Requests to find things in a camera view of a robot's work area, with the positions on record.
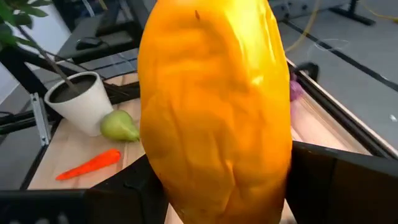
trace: soil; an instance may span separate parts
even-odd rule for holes
[[[82,75],[72,78],[71,82],[75,84],[80,94],[82,94],[93,86],[95,80],[96,77],[94,75]],[[80,94],[73,91],[66,83],[62,83],[62,85],[58,86],[58,88],[52,92],[49,101],[51,103],[62,103],[71,100]]]

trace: plant stem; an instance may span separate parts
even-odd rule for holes
[[[45,53],[45,51],[36,43],[36,41],[21,27],[21,26],[16,26],[19,32],[29,41],[31,41],[34,45],[35,48],[39,51],[39,53],[44,57],[44,59],[47,61],[47,63],[50,64],[50,66],[57,72],[63,81],[71,88],[77,95],[80,94],[79,90],[76,88],[76,86],[68,79],[68,76],[62,72],[62,70],[58,67],[58,65],[51,60],[51,58]]]

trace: computer mouse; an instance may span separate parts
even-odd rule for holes
[[[85,50],[100,46],[103,41],[96,37],[84,37],[76,42],[76,50]]]

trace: houseplant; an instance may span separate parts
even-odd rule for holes
[[[22,44],[37,49],[62,78],[45,94],[44,101],[89,136],[97,136],[100,120],[113,110],[100,76],[82,72],[67,77],[25,30],[33,28],[33,16],[47,16],[39,7],[50,4],[49,0],[0,0],[0,48]],[[24,38],[14,35],[12,27]]]

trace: plant pot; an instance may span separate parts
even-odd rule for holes
[[[100,135],[101,120],[113,110],[100,76],[81,72],[68,79],[79,89],[79,95],[62,80],[45,94],[44,101],[87,135]]]

